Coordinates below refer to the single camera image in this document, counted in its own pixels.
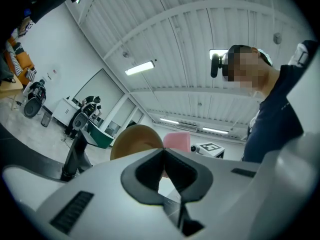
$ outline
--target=floor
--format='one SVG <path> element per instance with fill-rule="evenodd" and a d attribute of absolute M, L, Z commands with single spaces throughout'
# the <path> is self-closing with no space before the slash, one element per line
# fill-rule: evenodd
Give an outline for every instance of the floor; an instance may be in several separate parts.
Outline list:
<path fill-rule="evenodd" d="M 40 110 L 33 118 L 25 117 L 23 105 L 11 104 L 13 97 L 0 99 L 0 123 L 19 141 L 40 154 L 64 163 L 66 161 L 72 140 L 64 138 L 64 126 L 52 119 L 48 127 L 41 125 L 44 110 Z M 23 101 L 22 94 L 16 97 L 19 102 Z M 102 149 L 88 145 L 86 154 L 92 165 L 97 165 L 110 160 L 111 148 Z"/>

